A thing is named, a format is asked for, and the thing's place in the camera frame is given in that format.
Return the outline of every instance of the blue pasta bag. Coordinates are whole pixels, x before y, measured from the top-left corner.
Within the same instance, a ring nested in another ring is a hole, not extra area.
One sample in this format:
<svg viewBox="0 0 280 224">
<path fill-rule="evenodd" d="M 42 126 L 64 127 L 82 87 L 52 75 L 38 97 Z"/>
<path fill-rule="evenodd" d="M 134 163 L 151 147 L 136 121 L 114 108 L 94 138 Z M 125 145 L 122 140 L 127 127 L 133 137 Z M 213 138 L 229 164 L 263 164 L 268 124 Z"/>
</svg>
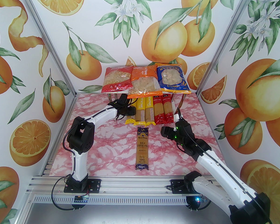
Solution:
<svg viewBox="0 0 280 224">
<path fill-rule="evenodd" d="M 180 64 L 157 64 L 157 75 L 162 91 L 191 94 Z"/>
</svg>

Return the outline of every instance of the red pasta bag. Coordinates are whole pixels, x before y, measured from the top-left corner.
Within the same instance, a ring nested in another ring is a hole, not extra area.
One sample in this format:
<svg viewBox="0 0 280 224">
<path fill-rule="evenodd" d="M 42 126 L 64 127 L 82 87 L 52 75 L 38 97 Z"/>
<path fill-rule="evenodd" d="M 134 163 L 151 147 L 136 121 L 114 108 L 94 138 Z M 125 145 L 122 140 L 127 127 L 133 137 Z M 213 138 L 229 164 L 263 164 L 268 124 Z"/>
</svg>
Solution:
<svg viewBox="0 0 280 224">
<path fill-rule="evenodd" d="M 131 82 L 132 70 L 132 66 L 108 67 L 105 73 L 102 93 L 131 89 L 133 87 Z"/>
<path fill-rule="evenodd" d="M 162 97 L 164 114 L 167 121 L 167 124 L 174 122 L 172 103 L 171 103 L 171 94 L 163 95 Z"/>
<path fill-rule="evenodd" d="M 162 96 L 153 96 L 154 102 L 154 115 L 156 125 L 166 124 L 164 108 L 162 103 Z"/>
</svg>

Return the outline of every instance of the wall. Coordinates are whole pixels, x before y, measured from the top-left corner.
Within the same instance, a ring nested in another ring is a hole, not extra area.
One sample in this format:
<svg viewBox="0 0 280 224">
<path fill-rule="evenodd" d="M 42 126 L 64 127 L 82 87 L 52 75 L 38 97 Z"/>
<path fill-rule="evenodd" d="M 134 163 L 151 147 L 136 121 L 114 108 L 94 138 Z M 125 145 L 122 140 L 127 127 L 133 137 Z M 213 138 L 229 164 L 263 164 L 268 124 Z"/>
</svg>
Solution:
<svg viewBox="0 0 280 224">
<path fill-rule="evenodd" d="M 14 222 L 73 99 L 39 36 L 20 0 L 0 0 L 0 223 Z"/>
<path fill-rule="evenodd" d="M 280 0 L 249 2 L 202 90 L 226 163 L 280 223 Z"/>
<path fill-rule="evenodd" d="M 106 67 L 125 65 L 127 59 L 129 64 L 136 65 L 148 65 L 152 62 L 183 63 L 190 87 L 196 90 L 230 22 L 234 12 L 232 9 L 239 2 L 30 1 L 75 89 L 86 92 L 99 90 L 97 86 L 91 85 L 102 84 Z M 195 7 L 195 10 L 191 11 L 187 7 Z M 160 33 L 154 48 L 158 32 L 156 22 L 160 20 L 160 32 L 166 31 Z"/>
</svg>

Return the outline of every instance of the orange pasta bag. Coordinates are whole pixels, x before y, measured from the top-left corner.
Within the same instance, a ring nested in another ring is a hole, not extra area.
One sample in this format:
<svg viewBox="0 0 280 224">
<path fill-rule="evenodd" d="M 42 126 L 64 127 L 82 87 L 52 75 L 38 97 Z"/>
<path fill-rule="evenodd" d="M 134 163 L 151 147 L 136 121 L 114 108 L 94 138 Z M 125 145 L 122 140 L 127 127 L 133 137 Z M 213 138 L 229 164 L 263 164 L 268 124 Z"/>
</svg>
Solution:
<svg viewBox="0 0 280 224">
<path fill-rule="evenodd" d="M 133 88 L 129 90 L 128 98 L 141 98 L 162 95 L 156 65 L 134 67 L 131 75 Z"/>
</svg>

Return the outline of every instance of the pink marble surface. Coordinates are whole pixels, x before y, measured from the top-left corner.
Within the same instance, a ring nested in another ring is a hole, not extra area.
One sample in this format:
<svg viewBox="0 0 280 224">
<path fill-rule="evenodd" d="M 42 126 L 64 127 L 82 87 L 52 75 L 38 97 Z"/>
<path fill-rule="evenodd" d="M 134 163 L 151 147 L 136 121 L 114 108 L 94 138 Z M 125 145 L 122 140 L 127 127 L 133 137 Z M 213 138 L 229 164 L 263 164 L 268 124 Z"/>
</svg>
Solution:
<svg viewBox="0 0 280 224">
<path fill-rule="evenodd" d="M 175 95 L 177 106 L 182 95 Z M 108 103 L 107 94 L 80 94 L 66 130 L 76 116 L 86 117 L 103 109 Z M 183 117 L 191 124 L 197 138 L 204 139 L 216 152 L 222 154 L 195 94 L 186 96 L 181 107 Z M 176 148 L 175 142 L 163 138 L 162 125 L 149 126 L 149 170 L 135 170 L 137 126 L 125 125 L 125 119 L 109 120 L 100 126 L 87 157 L 90 176 L 186 175 L 191 171 L 209 174 L 190 156 Z M 50 176 L 65 176 L 72 172 L 71 153 L 60 144 Z"/>
</svg>

